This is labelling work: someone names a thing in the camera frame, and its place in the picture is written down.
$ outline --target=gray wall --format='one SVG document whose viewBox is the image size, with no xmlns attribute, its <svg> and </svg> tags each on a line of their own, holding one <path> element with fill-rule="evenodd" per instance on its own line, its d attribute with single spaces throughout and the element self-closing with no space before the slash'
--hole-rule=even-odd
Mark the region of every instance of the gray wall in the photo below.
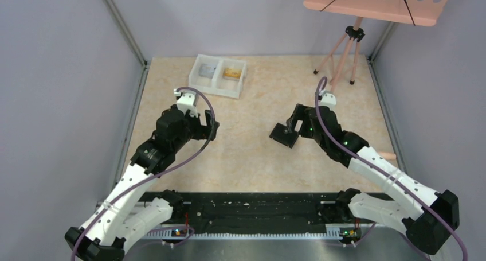
<svg viewBox="0 0 486 261">
<path fill-rule="evenodd" d="M 399 25 L 376 64 L 410 175 L 459 196 L 469 260 L 484 260 L 486 231 L 484 10 L 450 0 L 434 27 Z"/>
<path fill-rule="evenodd" d="M 115 0 L 147 58 L 329 53 L 355 17 L 308 10 L 303 1 Z M 385 26 L 363 21 L 362 53 L 371 54 Z"/>
<path fill-rule="evenodd" d="M 0 0 L 0 260 L 62 260 L 111 186 L 141 67 L 102 0 Z"/>
</svg>

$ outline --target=tripod leg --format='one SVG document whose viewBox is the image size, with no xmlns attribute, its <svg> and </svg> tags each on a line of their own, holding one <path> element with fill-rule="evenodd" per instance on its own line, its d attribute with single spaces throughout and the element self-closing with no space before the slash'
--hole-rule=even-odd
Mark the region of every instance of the tripod leg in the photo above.
<svg viewBox="0 0 486 261">
<path fill-rule="evenodd" d="M 350 81 L 350 84 L 353 85 L 354 84 L 354 77 L 356 75 L 356 68 L 358 66 L 358 57 L 359 57 L 359 44 L 361 42 L 357 42 L 356 43 L 356 51 L 354 53 L 354 62 L 352 64 L 352 75 L 351 75 L 351 81 Z"/>
<path fill-rule="evenodd" d="M 324 67 L 324 64 L 326 63 L 326 61 L 329 59 L 329 57 L 331 57 L 334 54 L 334 52 L 336 52 L 336 50 L 339 48 L 339 45 L 341 45 L 341 43 L 344 41 L 344 39 L 346 38 L 346 36 L 347 36 L 347 33 L 344 33 L 343 36 L 341 36 L 341 38 L 339 39 L 338 43 L 332 49 L 331 53 L 329 53 L 328 55 L 326 55 L 326 57 L 323 59 L 323 61 L 314 70 L 314 75 L 317 75 L 319 73 L 319 71 L 322 69 L 322 67 Z"/>
<path fill-rule="evenodd" d="M 346 61 L 346 58 L 349 55 L 349 51 L 352 47 L 353 42 L 354 42 L 354 39 L 350 38 L 348 43 L 346 44 L 346 47 L 344 48 L 344 52 L 343 52 L 343 55 L 341 56 L 341 59 L 339 59 L 339 64 L 338 64 L 338 68 L 336 70 L 336 75 L 333 76 L 332 80 L 331 80 L 331 85 L 332 85 L 331 92 L 334 92 L 334 89 L 338 85 L 339 78 L 341 76 L 341 71 L 343 70 L 343 67 L 344 67 L 344 62 Z"/>
</svg>

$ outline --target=black bracket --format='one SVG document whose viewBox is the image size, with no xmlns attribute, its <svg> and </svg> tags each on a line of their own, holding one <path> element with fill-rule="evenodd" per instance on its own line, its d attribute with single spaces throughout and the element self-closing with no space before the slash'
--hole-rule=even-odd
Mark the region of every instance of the black bracket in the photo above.
<svg viewBox="0 0 486 261">
<path fill-rule="evenodd" d="M 352 26 L 346 27 L 346 33 L 350 36 L 350 38 L 357 39 L 356 42 L 361 41 L 363 37 L 365 37 L 365 31 L 361 28 L 358 30 L 354 30 Z"/>
</svg>

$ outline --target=robotic arm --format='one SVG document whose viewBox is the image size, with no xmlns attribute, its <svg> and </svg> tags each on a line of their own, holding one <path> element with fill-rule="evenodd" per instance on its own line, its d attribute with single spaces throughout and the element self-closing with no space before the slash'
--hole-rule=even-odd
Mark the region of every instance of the robotic arm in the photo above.
<svg viewBox="0 0 486 261">
<path fill-rule="evenodd" d="M 83 237 L 76 255 L 82 260 L 122 260 L 136 241 L 158 224 L 172 217 L 182 216 L 182 198 L 166 190 L 152 204 L 130 217 L 127 216 L 145 191 L 156 181 L 145 182 L 137 186 L 115 205 L 110 203 L 128 188 L 147 178 L 165 171 L 174 161 L 176 153 L 191 139 L 208 139 L 213 128 L 213 118 L 209 110 L 205 111 L 206 126 L 196 110 L 198 95 L 192 92 L 174 90 L 177 102 L 170 109 L 162 112 L 157 120 L 156 130 L 142 143 L 131 158 L 125 173 L 109 194 L 100 208 L 80 228 L 72 227 L 65 234 L 65 239 L 73 249 L 81 233 L 103 210 L 102 215 Z M 219 123 L 214 121 L 215 131 Z"/>
<path fill-rule="evenodd" d="M 459 226 L 458 198 L 446 190 L 439 193 L 420 184 L 404 172 L 387 162 L 359 135 L 342 130 L 332 111 L 336 105 L 335 96 L 327 91 L 319 92 L 319 112 L 331 135 L 345 148 L 361 158 L 380 167 L 388 177 L 352 157 L 330 141 L 322 129 L 315 107 L 297 104 L 286 125 L 278 123 L 270 137 L 292 148 L 299 136 L 313 139 L 334 161 L 361 174 L 380 186 L 394 201 L 380 200 L 356 189 L 340 192 L 336 201 L 342 214 L 348 218 L 368 219 L 386 225 L 404 235 L 421 251 L 436 254 L 450 236 L 445 227 L 429 212 L 408 195 L 395 182 L 399 181 L 437 212 L 454 230 Z M 297 121 L 302 121 L 298 131 Z"/>
</svg>

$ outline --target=gray floor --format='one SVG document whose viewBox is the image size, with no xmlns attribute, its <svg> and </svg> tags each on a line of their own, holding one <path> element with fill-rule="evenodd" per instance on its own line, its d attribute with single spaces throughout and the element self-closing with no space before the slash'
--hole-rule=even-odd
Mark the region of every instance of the gray floor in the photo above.
<svg viewBox="0 0 486 261">
<path fill-rule="evenodd" d="M 257 241 L 257 240 L 193 240 L 173 250 L 153 241 L 139 241 L 125 260 L 146 261 L 269 261 L 269 260 L 421 260 L 400 237 L 388 228 L 375 228 L 357 248 L 340 248 L 323 245 L 322 241 Z"/>
</svg>

